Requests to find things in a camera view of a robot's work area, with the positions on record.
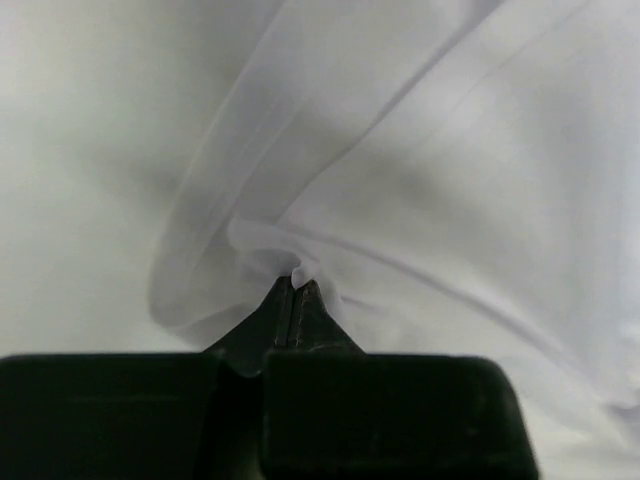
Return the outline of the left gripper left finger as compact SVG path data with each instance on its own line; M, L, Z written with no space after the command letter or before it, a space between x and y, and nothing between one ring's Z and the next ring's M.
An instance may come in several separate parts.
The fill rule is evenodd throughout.
M196 353L29 354L1 362L5 479L204 479L258 418L290 281Z

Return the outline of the white t shirt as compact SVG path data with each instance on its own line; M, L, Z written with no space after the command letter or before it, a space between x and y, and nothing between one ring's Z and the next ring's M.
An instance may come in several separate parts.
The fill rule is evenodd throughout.
M278 276L364 349L492 359L547 479L639 475L639 5L283 1L194 156L153 320Z

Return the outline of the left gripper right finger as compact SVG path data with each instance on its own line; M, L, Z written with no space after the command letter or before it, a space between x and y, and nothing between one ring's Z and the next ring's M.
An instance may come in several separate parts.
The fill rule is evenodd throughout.
M364 353L299 288L262 372L269 479L535 479L515 391L480 357Z

